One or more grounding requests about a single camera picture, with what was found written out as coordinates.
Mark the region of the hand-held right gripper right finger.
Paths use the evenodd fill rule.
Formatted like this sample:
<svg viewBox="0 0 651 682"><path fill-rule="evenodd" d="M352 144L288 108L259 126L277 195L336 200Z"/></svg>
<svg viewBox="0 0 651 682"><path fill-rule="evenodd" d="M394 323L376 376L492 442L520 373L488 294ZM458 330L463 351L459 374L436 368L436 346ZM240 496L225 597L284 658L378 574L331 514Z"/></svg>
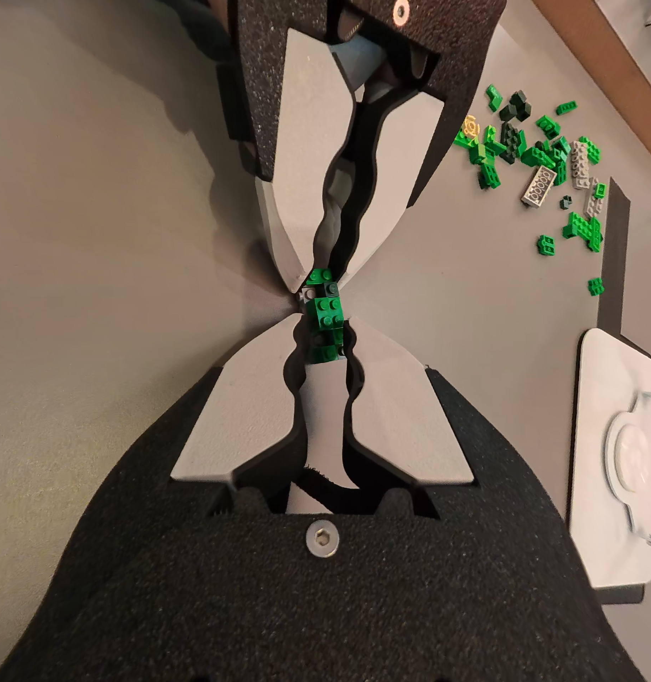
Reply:
<svg viewBox="0 0 651 682"><path fill-rule="evenodd" d="M348 320L344 466L360 488L474 481L425 366L358 317Z"/></svg>

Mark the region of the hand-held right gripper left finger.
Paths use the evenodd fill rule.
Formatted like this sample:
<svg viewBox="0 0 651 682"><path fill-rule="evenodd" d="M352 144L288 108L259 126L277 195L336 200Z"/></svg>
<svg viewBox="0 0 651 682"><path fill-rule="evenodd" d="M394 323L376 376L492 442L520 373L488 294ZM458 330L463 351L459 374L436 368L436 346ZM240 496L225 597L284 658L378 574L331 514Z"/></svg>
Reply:
<svg viewBox="0 0 651 682"><path fill-rule="evenodd" d="M171 478L262 493L286 488L306 462L300 403L307 325L289 315L224 365Z"/></svg>

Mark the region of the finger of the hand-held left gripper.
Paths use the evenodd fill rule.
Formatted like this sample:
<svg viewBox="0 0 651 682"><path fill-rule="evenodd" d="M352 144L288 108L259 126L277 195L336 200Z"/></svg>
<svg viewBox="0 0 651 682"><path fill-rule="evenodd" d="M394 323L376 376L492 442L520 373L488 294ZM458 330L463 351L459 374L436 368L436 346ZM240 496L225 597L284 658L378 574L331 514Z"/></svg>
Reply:
<svg viewBox="0 0 651 682"><path fill-rule="evenodd" d="M390 90L359 106L351 158L354 183L340 213L329 266L347 282L404 214L444 103L417 90Z"/></svg>
<svg viewBox="0 0 651 682"><path fill-rule="evenodd" d="M354 106L330 47L289 29L274 175L270 182L257 178L255 187L272 259L292 293L314 267L326 181L347 142Z"/></svg>

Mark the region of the long green brick assembly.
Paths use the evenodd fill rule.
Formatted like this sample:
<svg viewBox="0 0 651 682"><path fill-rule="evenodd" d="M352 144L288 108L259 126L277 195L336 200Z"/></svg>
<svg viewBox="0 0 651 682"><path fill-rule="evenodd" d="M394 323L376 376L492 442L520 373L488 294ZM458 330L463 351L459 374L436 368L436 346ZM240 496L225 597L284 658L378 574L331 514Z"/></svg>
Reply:
<svg viewBox="0 0 651 682"><path fill-rule="evenodd" d="M344 357L345 317L338 284L330 269L313 269L296 298L309 320L309 362L330 363Z"/></svg>

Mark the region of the grey desk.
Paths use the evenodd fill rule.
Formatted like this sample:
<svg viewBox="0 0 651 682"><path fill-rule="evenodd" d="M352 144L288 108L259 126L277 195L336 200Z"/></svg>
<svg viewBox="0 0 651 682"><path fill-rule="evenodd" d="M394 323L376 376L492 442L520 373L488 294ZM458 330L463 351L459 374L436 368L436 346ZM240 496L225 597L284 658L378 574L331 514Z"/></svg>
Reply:
<svg viewBox="0 0 651 682"><path fill-rule="evenodd" d="M0 665L96 489L212 365L292 313L215 64L157 1L0 1ZM561 514L587 281L551 192L453 146L344 287L355 315L439 370Z"/></svg>

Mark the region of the pile of loose toy bricks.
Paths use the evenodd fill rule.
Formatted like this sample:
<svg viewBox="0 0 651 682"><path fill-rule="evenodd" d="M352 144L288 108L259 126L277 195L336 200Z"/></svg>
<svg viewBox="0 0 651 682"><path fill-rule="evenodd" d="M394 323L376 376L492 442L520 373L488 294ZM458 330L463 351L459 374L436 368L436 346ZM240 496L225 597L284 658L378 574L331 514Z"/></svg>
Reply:
<svg viewBox="0 0 651 682"><path fill-rule="evenodd" d="M569 139L562 134L560 117L576 110L577 102L562 102L555 108L554 117L544 114L538 118L534 125L543 138L529 144L525 130L514 125L514 121L523 123L532 114L532 103L525 92L517 90L505 100L490 84L485 95L491 112L499 115L500 128L491 124L481 130L475 116L467 115L454 139L454 144L465 149L469 162L477 167L480 189L500 187L497 159L509 166L520 162L533 170L520 197L526 209L541 208L553 188L565 189L570 183L571 189L583 193L583 202L573 211L575 197L560 196L558 204L567 217L561 236L577 237L589 251L600 253L604 240L601 214L609 200L610 184L592 175L601 163L601 148L588 136Z"/></svg>

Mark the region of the wood-edged grey table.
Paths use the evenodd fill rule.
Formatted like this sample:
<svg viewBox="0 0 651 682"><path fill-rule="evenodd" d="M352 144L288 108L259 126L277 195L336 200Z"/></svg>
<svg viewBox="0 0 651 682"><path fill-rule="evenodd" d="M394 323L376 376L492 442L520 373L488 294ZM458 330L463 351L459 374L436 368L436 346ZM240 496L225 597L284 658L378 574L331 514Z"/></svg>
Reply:
<svg viewBox="0 0 651 682"><path fill-rule="evenodd" d="M534 1L651 155L651 84L594 1Z"/></svg>

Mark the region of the white book stand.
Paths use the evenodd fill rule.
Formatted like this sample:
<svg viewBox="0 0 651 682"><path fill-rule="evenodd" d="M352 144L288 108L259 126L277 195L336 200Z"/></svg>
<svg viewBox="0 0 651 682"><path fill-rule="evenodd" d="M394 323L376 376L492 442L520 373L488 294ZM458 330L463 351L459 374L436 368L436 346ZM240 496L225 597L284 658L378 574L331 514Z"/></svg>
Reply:
<svg viewBox="0 0 651 682"><path fill-rule="evenodd" d="M651 581L651 358L592 328L581 341L569 532L590 584Z"/></svg>

